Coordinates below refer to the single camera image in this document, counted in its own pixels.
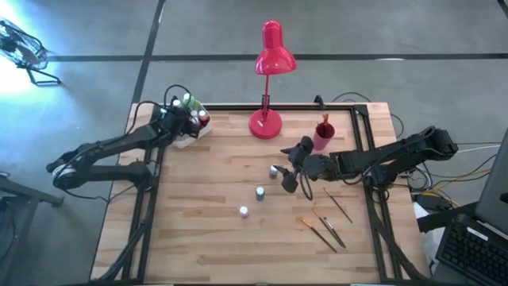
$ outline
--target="table frame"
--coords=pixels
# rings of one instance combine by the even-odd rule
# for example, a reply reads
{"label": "table frame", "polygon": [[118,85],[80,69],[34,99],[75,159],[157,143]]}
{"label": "table frame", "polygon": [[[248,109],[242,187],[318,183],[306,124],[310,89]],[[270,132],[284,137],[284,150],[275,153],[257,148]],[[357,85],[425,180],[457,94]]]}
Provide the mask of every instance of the table frame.
{"label": "table frame", "polygon": [[[240,110],[240,111],[255,111],[259,109],[258,104],[203,104],[203,106],[209,111],[227,111],[227,110]],[[356,141],[356,149],[364,151],[363,142],[360,134],[360,124],[358,117],[361,116],[364,122],[365,135],[367,138],[368,148],[374,149],[374,136],[372,133],[368,106],[365,104],[333,104],[325,105],[321,99],[321,96],[317,95],[314,103],[275,103],[271,104],[273,110],[342,110],[348,111],[351,116],[352,131]],[[130,278],[131,266],[133,263],[133,247],[127,245],[124,248],[123,253],[126,249],[130,249],[127,253],[127,258],[123,261],[123,269],[120,280],[90,280],[85,284],[81,285],[132,285],[132,284],[143,284],[145,269],[148,259],[148,249],[150,244],[150,235],[152,232],[152,223],[155,214],[155,206],[157,200],[158,185],[160,181],[160,169],[164,162],[164,150],[167,146],[160,146],[156,155],[156,167],[154,171],[154,178],[156,186],[150,191],[150,197],[148,201],[148,207],[146,210],[145,218],[141,220],[141,208],[143,205],[144,193],[138,192],[136,202],[133,209],[133,219],[131,221],[129,242],[139,235],[139,229],[143,229],[143,240],[140,249],[139,256],[139,267],[137,270],[136,278]],[[144,154],[144,161],[149,162],[152,158],[153,150],[147,150]],[[364,185],[365,199],[368,209],[369,224],[371,227],[372,243],[374,246],[374,253],[376,264],[378,268],[379,281],[380,283],[391,283],[391,284],[435,284],[431,281],[417,281],[417,280],[404,280],[402,277],[401,262],[400,259],[406,259],[406,256],[402,250],[397,246],[394,239],[394,231],[391,223],[390,212],[387,204],[387,197],[379,195],[379,208],[381,211],[382,218],[379,218],[374,205],[374,199],[372,191],[369,187]],[[391,265],[394,272],[394,278],[388,278],[387,267],[384,261],[383,249],[381,246],[381,236],[388,244],[388,251],[391,258]],[[135,240],[137,243],[140,240],[140,235]]]}

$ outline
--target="wooden table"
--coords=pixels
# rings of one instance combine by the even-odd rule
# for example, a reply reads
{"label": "wooden table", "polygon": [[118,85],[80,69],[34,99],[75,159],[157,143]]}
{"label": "wooden table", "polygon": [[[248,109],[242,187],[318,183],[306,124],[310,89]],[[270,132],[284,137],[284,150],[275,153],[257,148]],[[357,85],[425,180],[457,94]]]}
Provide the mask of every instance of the wooden table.
{"label": "wooden table", "polygon": [[[395,141],[386,103],[367,103],[375,145]],[[140,108],[137,124],[150,119],[152,108]],[[248,129],[251,112],[211,111],[213,130],[185,149],[167,148],[156,204],[145,283],[348,283],[377,282],[375,255],[363,187],[342,182],[312,182],[314,201],[301,189],[289,194],[272,180],[272,164],[289,166],[279,150],[311,136],[322,111],[280,111],[281,134],[262,141]],[[351,118],[329,111],[336,128],[324,154],[355,149]],[[121,164],[142,160],[143,152],[123,153]],[[117,182],[112,195],[128,183]],[[265,200],[256,201],[262,186]],[[323,192],[328,190],[353,220],[351,224]],[[395,239],[418,270],[429,275],[410,194],[390,189],[388,205]],[[107,208],[91,278],[101,276],[124,248],[129,235],[135,191],[117,197]],[[313,214],[326,216],[347,249],[341,248]],[[238,208],[247,206],[242,219]],[[303,216],[338,250],[335,254],[299,220]],[[385,261],[391,273],[387,247]]]}

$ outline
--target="white container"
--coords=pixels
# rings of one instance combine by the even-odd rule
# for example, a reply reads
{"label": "white container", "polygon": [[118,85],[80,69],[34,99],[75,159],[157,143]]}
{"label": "white container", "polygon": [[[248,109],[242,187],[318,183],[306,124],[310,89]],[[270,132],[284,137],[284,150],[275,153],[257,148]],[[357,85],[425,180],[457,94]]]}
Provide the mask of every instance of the white container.
{"label": "white container", "polygon": [[[201,110],[204,110],[208,114],[208,116],[210,116],[210,120],[208,121],[208,124],[204,128],[199,130],[198,139],[205,136],[212,130],[212,116],[210,115],[210,113],[208,113],[208,111],[206,111],[206,109],[203,106],[201,106]],[[175,141],[173,141],[173,144],[171,144],[171,146],[175,146],[178,149],[183,149],[188,145],[194,143],[194,141],[198,139],[192,138],[189,135],[185,134],[183,136],[177,137]]]}

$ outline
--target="concrete floor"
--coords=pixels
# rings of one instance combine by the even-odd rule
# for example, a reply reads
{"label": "concrete floor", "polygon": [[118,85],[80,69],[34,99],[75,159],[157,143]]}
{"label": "concrete floor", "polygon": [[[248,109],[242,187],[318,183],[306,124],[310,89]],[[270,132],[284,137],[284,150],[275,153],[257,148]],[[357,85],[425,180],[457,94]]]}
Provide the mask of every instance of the concrete floor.
{"label": "concrete floor", "polygon": [[[81,56],[143,56],[158,1],[0,0],[0,15],[38,36],[54,55],[77,56],[49,64],[47,72],[64,82],[60,87],[35,87],[22,70],[0,59],[0,170],[19,183],[62,195],[45,165],[84,142],[122,133],[141,61],[80,62]],[[318,3],[167,0],[153,54],[257,54],[260,26],[268,18],[283,23],[294,53],[475,57],[508,52],[508,20],[495,0]],[[252,61],[151,62],[140,98],[160,101],[166,86],[181,83],[203,102],[258,102],[263,79],[253,66]],[[500,141],[508,126],[506,74],[503,59],[307,60],[299,61],[295,72],[274,77],[271,94],[274,102],[309,102],[316,94],[331,100],[356,91],[388,102],[404,121],[406,136],[435,125],[456,142]],[[458,175],[494,153],[457,154],[429,167]],[[455,201],[469,203],[478,199],[483,182],[445,190]],[[74,191],[107,196],[110,186],[89,183]],[[104,210],[101,201],[68,196],[61,208],[41,204],[13,285],[86,281]]]}

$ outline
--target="lamp shade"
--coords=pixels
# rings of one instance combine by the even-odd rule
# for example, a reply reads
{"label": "lamp shade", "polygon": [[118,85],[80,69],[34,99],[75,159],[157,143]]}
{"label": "lamp shade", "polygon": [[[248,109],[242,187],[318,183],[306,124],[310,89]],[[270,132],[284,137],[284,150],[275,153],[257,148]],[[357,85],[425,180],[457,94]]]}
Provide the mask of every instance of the lamp shade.
{"label": "lamp shade", "polygon": [[279,75],[296,69],[293,55],[284,47],[283,26],[279,21],[270,20],[264,23],[263,51],[256,60],[256,74]]}

